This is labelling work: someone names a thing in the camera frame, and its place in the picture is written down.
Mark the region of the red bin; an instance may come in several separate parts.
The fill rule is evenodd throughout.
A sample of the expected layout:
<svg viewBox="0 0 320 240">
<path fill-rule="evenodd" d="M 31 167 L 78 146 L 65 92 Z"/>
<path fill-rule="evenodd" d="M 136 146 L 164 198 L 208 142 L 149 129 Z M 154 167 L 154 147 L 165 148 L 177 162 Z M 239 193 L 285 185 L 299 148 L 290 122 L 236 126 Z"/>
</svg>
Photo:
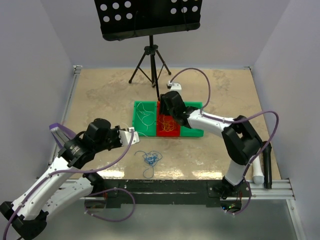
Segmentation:
<svg viewBox="0 0 320 240">
<path fill-rule="evenodd" d="M 157 137 L 179 137 L 180 125 L 172 116 L 160 114 L 160 102 L 157 102 L 156 136 Z"/>
</svg>

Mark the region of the green bin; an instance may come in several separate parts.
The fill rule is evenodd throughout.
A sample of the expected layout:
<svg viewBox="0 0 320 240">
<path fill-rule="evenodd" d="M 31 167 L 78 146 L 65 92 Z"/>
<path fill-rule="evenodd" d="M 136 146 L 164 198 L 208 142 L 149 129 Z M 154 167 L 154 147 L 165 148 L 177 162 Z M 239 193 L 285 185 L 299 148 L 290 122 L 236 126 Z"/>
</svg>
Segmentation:
<svg viewBox="0 0 320 240">
<path fill-rule="evenodd" d="M 187 107 L 195 107 L 197 109 L 202 108 L 203 103 L 199 101 L 185 101 Z M 180 137 L 184 138 L 201 138 L 204 136 L 204 131 L 196 128 L 180 127 Z"/>
<path fill-rule="evenodd" d="M 157 103 L 155 101 L 135 101 L 132 126 L 142 137 L 156 136 Z"/>
</svg>

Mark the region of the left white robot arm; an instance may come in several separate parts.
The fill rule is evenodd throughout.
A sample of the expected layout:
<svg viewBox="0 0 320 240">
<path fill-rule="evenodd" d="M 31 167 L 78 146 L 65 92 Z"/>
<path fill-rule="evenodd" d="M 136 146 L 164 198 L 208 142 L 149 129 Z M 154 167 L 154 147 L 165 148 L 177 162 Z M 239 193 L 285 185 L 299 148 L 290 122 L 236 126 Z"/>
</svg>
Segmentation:
<svg viewBox="0 0 320 240">
<path fill-rule="evenodd" d="M 13 228 L 21 239 L 33 240 L 55 214 L 79 198 L 99 196 L 104 190 L 99 172 L 118 163 L 139 141 L 133 127 L 112 127 L 103 118 L 96 118 L 85 131 L 72 133 L 60 144 L 57 156 L 44 174 L 20 197 L 0 205 L 0 212 L 7 219 L 2 238 L 7 239 L 9 229 Z M 82 170 L 96 154 L 121 147 L 125 147 L 124 152 L 112 163 Z"/>
</svg>

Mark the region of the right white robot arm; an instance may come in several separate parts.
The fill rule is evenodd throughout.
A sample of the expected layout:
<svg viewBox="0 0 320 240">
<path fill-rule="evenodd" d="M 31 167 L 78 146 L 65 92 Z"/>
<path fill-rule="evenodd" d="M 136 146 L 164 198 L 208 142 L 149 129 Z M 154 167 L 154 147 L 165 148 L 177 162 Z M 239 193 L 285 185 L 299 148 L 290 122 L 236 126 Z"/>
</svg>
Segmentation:
<svg viewBox="0 0 320 240">
<path fill-rule="evenodd" d="M 217 191 L 224 198 L 235 196 L 241 190 L 250 163 L 259 157 L 263 147 L 263 141 L 251 123 L 242 115 L 223 118 L 201 108 L 186 106 L 177 91 L 162 94 L 159 103 L 160 113 L 170 115 L 181 127 L 202 130 L 223 139 L 230 164 Z"/>
</svg>

